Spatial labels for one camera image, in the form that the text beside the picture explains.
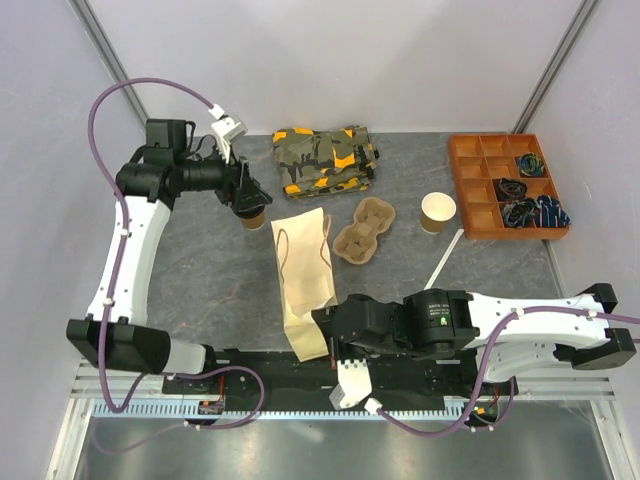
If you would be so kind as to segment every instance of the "gray tabletop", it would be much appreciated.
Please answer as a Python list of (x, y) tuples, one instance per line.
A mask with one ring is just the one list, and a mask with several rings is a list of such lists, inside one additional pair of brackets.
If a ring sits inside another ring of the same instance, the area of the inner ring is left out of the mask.
[[(329, 242), (353, 221), (358, 203), (377, 196), (397, 212), (378, 250), (365, 265), (332, 255), (338, 300), (365, 293), (388, 302), (424, 288), (456, 230), (459, 215), (438, 235), (419, 223), (420, 201), (429, 192), (456, 196), (447, 159), (448, 134), (374, 135), (380, 150), (372, 189), (328, 197), (285, 198), (273, 160), (271, 138), (247, 137), (236, 151), (249, 159), (253, 175), (274, 198), (267, 222), (322, 207), (332, 215)], [(512, 298), (558, 294), (540, 241), (470, 241), (463, 237), (436, 287)], [(275, 247), (270, 224), (245, 230), (213, 193), (185, 194), (160, 241), (149, 287), (149, 326), (176, 338), (215, 348), (289, 350)]]

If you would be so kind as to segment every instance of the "kraft paper bag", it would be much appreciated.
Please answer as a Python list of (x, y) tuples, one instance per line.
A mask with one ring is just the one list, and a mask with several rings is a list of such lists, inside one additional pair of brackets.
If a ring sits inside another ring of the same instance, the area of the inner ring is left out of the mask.
[(284, 332), (301, 362), (329, 354), (311, 310), (337, 304), (327, 245), (330, 224), (322, 208), (271, 222)]

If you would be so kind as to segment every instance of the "brown paper cup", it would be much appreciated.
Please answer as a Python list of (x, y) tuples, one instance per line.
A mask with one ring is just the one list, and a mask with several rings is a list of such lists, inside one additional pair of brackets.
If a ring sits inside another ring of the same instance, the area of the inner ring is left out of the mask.
[(264, 210), (252, 218), (240, 218), (240, 221), (247, 230), (257, 230), (264, 224)]
[(420, 224), (427, 233), (441, 232), (456, 214), (456, 202), (449, 195), (433, 192), (422, 199)]

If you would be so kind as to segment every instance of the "white straw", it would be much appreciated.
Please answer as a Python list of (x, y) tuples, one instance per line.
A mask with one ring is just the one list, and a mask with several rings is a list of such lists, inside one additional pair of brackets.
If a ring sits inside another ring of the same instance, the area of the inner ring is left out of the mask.
[(462, 236), (463, 233), (464, 233), (464, 228), (461, 228), (453, 236), (453, 240), (451, 240), (449, 247), (447, 247), (447, 251), (444, 252), (444, 255), (440, 259), (440, 263), (438, 263), (438, 266), (436, 267), (435, 271), (431, 275), (431, 278), (425, 285), (424, 287), (425, 290), (430, 289), (431, 287), (433, 287), (433, 284), (436, 283), (436, 279), (438, 278), (438, 275), (440, 275), (440, 272), (444, 268), (445, 263), (447, 263), (447, 260), (449, 260), (449, 255), (451, 255), (451, 252), (453, 252), (453, 249), (455, 248), (456, 243), (458, 243), (458, 240), (460, 240), (460, 237)]

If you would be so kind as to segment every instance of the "robotic arm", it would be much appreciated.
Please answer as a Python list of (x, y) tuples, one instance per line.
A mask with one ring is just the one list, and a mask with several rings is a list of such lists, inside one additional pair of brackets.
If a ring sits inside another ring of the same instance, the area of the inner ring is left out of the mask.
[(98, 364), (98, 335), (107, 286), (123, 234), (129, 236), (122, 258), (117, 291), (107, 328), (105, 366), (142, 373), (197, 374), (215, 364), (213, 349), (171, 339), (167, 332), (148, 328), (147, 292), (153, 261), (175, 200), (183, 192), (215, 191), (241, 220), (261, 215), (271, 197), (235, 157), (231, 143), (246, 132), (239, 120), (219, 106), (210, 110), (216, 149), (208, 157), (189, 159), (184, 120), (150, 119), (145, 145), (116, 175), (129, 209), (129, 229), (123, 232), (122, 209), (116, 204), (111, 247), (96, 295), (84, 320), (69, 320), (67, 338), (94, 365)]
[(446, 383), (440, 394), (468, 397), (480, 366), (478, 350), (487, 346), (504, 317), (533, 306), (570, 307), (585, 314), (540, 312), (511, 322), (490, 352), (483, 377), (487, 386), (504, 391), (516, 375), (558, 362), (570, 362), (576, 370), (622, 366), (636, 352), (629, 331), (610, 328), (606, 320), (593, 315), (611, 313), (616, 304), (609, 284), (558, 300), (512, 300), (431, 289), (404, 298), (402, 304), (350, 295), (340, 305), (315, 310), (312, 316), (336, 362), (339, 384), (332, 402), (336, 408), (348, 408), (371, 393), (366, 361), (381, 354), (424, 360), (427, 376), (433, 377), (429, 382)]

